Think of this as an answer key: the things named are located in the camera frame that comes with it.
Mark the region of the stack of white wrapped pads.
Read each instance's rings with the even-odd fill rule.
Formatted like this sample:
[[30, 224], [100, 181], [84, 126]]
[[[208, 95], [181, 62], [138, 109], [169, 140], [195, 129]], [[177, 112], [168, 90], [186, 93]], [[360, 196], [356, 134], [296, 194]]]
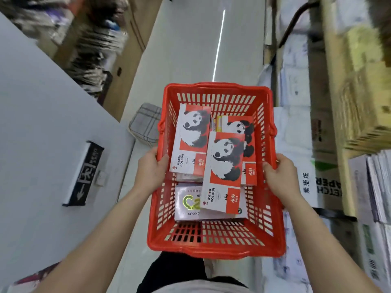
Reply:
[[351, 158], [348, 166], [363, 269], [383, 293], [391, 293], [391, 225], [386, 221], [374, 162], [365, 154]]

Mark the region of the person's left hand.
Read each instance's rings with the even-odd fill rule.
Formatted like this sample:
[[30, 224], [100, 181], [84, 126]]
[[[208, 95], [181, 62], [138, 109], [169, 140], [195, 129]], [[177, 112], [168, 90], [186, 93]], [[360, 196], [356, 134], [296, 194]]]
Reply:
[[139, 159], [132, 191], [147, 197], [162, 186], [165, 177], [157, 176], [157, 154], [158, 148], [153, 147]]

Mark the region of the person's black trousers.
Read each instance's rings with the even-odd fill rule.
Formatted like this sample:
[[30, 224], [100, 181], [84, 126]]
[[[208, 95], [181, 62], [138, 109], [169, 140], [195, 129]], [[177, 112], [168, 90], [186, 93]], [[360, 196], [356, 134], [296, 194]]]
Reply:
[[164, 251], [151, 264], [136, 293], [152, 293], [173, 283], [210, 278], [213, 277], [207, 276], [202, 258]]

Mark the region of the panda print watercolour box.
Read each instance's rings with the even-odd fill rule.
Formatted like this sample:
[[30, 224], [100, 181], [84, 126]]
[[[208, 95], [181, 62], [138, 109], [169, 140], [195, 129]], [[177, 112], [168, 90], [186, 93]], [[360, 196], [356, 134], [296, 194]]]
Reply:
[[251, 116], [222, 116], [223, 132], [244, 135], [244, 153], [241, 184], [257, 185], [257, 166], [255, 153], [255, 127]]
[[244, 134], [209, 133], [201, 208], [239, 214], [244, 147]]
[[211, 113], [208, 106], [180, 104], [170, 172], [203, 177]]

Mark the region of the red plastic shopping basket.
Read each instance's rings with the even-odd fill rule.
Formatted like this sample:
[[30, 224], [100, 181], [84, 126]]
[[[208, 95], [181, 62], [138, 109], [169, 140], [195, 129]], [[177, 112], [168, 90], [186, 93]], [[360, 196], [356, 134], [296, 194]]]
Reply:
[[209, 259], [280, 257], [286, 251], [281, 201], [264, 180], [262, 162], [276, 167], [272, 92], [267, 87], [243, 86], [227, 82], [195, 84], [170, 83], [164, 89], [161, 120], [158, 124], [157, 159], [172, 157], [174, 128], [179, 104], [201, 104], [215, 115], [251, 116], [255, 120], [255, 151], [259, 182], [248, 186], [246, 206], [249, 219], [176, 223], [174, 220], [174, 173], [166, 170], [163, 184], [152, 194], [147, 244], [154, 251], [187, 253]]

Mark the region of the white sketch paper carton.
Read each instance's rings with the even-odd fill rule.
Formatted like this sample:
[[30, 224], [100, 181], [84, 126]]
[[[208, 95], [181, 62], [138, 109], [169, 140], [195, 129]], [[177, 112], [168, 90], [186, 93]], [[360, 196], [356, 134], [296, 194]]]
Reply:
[[314, 152], [311, 157], [299, 153], [287, 156], [297, 168], [301, 194], [312, 207], [343, 210], [343, 191], [335, 154]]

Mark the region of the person's right forearm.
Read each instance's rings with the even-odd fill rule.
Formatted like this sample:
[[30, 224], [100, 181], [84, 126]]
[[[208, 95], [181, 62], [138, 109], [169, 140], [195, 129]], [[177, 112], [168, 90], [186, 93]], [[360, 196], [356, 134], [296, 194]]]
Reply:
[[382, 293], [330, 233], [300, 192], [281, 198], [314, 293]]

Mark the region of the pale purple colour box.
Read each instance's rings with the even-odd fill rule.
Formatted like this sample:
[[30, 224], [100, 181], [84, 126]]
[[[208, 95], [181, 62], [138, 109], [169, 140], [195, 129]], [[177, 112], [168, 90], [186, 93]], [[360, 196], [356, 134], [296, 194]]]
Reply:
[[201, 183], [179, 183], [175, 187], [175, 221], [205, 221], [248, 218], [245, 188], [241, 187], [238, 214], [203, 209], [201, 203]]

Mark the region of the person's right hand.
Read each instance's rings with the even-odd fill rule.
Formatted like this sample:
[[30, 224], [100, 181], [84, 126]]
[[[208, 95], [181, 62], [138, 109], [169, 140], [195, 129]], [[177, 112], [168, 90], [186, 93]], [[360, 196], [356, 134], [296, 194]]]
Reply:
[[276, 155], [278, 172], [277, 181], [274, 184], [268, 184], [271, 192], [277, 196], [283, 206], [290, 210], [302, 198], [297, 174], [297, 168], [294, 163], [278, 153]]

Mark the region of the person's left forearm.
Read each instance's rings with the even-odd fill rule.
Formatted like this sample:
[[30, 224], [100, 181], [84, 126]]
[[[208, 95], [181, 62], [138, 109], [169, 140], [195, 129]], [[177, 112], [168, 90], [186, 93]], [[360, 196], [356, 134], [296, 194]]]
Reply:
[[106, 293], [151, 193], [134, 186], [33, 293]]

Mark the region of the shelf of hanging stationery packets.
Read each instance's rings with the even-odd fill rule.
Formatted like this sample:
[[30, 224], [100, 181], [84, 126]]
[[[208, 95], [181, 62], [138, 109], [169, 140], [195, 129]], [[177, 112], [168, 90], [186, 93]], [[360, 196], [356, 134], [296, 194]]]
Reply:
[[101, 106], [128, 38], [130, 0], [0, 0], [5, 15]]

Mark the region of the grey checked stool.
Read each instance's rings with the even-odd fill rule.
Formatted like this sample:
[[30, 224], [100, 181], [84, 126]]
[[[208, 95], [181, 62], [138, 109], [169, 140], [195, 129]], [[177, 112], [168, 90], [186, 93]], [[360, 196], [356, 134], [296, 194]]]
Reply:
[[142, 144], [152, 148], [158, 145], [158, 124], [162, 108], [154, 104], [143, 103], [129, 123], [130, 133]]

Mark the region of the stack of white paper packs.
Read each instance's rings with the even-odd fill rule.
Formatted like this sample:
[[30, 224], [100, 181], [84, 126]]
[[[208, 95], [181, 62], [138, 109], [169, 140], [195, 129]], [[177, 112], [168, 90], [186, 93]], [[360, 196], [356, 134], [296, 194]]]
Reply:
[[283, 136], [289, 146], [312, 149], [310, 125], [310, 83], [308, 37], [309, 0], [282, 0], [279, 11], [278, 47], [283, 48], [282, 67], [278, 75], [280, 106], [287, 111]]

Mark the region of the black exit sign with arrow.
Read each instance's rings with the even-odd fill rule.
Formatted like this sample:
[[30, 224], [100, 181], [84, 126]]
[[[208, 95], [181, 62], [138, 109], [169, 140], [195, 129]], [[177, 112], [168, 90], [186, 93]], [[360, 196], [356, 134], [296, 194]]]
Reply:
[[95, 142], [85, 143], [82, 159], [77, 165], [63, 207], [85, 206], [103, 151], [104, 147]]

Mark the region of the person's white shirt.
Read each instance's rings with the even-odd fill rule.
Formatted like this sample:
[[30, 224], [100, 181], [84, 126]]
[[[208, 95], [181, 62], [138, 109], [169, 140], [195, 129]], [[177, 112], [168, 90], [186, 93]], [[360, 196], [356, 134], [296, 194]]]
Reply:
[[255, 293], [230, 276], [183, 281], [163, 286], [152, 293]]

